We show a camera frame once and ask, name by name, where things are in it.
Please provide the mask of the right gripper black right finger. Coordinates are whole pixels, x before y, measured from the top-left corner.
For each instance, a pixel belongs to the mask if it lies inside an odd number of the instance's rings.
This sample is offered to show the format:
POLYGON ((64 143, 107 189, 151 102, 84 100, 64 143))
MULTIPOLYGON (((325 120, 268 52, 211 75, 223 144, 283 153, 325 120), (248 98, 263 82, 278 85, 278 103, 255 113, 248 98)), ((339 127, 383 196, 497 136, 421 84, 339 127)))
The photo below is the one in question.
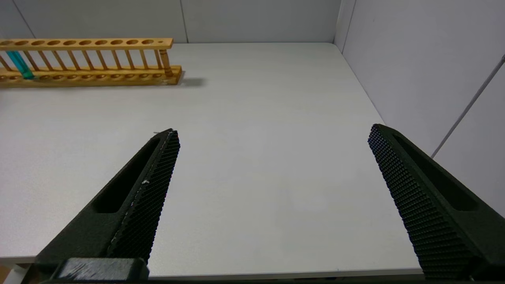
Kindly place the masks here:
POLYGON ((503 284, 504 218, 395 129, 374 124, 368 145, 425 278, 503 284))

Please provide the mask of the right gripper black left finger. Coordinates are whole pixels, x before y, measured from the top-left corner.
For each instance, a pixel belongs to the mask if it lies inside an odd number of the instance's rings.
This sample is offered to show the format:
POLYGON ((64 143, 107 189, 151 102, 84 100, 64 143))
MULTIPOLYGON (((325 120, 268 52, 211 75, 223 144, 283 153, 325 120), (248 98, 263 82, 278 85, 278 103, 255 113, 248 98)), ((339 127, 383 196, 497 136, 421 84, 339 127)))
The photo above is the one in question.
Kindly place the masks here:
POLYGON ((42 284, 142 284, 180 150, 154 135, 36 256, 42 284))

